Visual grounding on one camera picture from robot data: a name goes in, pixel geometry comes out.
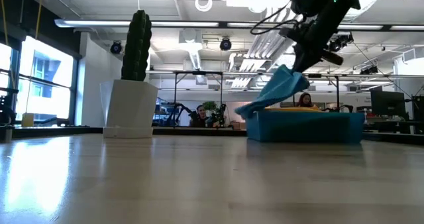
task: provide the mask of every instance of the white planter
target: white planter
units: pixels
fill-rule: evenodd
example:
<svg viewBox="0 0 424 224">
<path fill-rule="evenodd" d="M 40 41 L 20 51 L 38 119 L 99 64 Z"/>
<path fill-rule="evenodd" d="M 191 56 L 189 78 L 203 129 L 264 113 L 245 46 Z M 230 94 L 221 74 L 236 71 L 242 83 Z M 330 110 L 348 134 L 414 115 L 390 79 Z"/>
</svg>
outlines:
<svg viewBox="0 0 424 224">
<path fill-rule="evenodd" d="M 104 138 L 152 137 L 158 88 L 147 82 L 113 80 L 100 84 Z"/>
</svg>

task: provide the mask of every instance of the ceiling camera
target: ceiling camera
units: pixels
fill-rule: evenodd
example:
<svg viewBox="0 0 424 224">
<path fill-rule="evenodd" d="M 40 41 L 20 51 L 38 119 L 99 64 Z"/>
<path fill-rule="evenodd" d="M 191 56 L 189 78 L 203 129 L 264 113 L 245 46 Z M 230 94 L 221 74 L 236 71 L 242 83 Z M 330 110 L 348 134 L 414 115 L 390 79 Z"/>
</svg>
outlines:
<svg viewBox="0 0 424 224">
<path fill-rule="evenodd" d="M 231 49 L 231 42 L 229 38 L 223 38 L 223 40 L 221 41 L 221 45 L 219 46 L 219 48 L 222 51 L 228 51 Z"/>
<path fill-rule="evenodd" d="M 111 53 L 120 54 L 121 52 L 122 52 L 121 41 L 113 41 L 113 44 L 111 46 Z"/>
</svg>

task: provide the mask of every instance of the blue cloth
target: blue cloth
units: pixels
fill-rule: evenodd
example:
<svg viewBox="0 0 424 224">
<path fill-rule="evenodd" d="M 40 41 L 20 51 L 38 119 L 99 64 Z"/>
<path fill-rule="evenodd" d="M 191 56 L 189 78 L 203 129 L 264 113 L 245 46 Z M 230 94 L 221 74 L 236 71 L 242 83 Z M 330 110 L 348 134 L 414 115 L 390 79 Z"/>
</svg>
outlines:
<svg viewBox="0 0 424 224">
<path fill-rule="evenodd" d="M 308 87 L 309 82 L 301 73 L 292 73 L 286 66 L 280 66 L 259 96 L 252 103 L 236 108 L 235 112 L 243 119 L 249 118 L 255 111 L 284 101 Z"/>
</svg>

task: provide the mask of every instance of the blue bin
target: blue bin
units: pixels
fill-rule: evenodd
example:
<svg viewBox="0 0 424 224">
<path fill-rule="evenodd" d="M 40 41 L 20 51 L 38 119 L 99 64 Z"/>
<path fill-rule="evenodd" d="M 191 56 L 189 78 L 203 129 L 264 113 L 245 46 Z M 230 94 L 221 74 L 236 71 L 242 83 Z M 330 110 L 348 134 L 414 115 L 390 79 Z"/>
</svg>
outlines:
<svg viewBox="0 0 424 224">
<path fill-rule="evenodd" d="M 360 143 L 364 120 L 363 113 L 257 111 L 246 127 L 260 142 Z"/>
</svg>

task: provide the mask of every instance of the monitor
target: monitor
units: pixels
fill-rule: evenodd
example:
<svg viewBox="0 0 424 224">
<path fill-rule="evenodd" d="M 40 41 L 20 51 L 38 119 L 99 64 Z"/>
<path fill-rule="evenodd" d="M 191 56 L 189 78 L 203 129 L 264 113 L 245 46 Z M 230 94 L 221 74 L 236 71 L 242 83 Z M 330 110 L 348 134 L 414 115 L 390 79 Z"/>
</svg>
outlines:
<svg viewBox="0 0 424 224">
<path fill-rule="evenodd" d="M 371 91 L 372 112 L 375 115 L 406 114 L 405 97 L 402 92 Z"/>
</svg>

